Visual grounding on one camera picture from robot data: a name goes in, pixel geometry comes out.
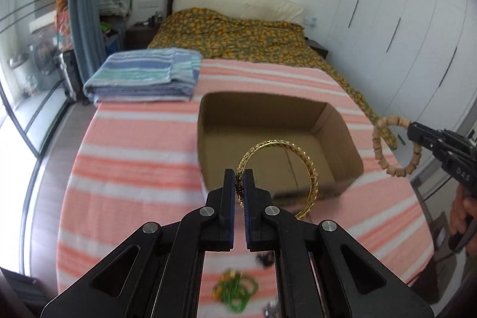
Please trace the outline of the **person's right hand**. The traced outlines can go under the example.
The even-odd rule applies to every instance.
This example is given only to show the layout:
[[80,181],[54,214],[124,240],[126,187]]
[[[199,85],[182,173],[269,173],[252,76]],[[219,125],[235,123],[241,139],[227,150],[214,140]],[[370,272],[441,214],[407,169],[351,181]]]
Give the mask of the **person's right hand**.
[[466,194],[464,187],[459,185],[450,211],[450,232],[452,235],[463,234],[467,230],[467,216],[476,218],[476,199]]

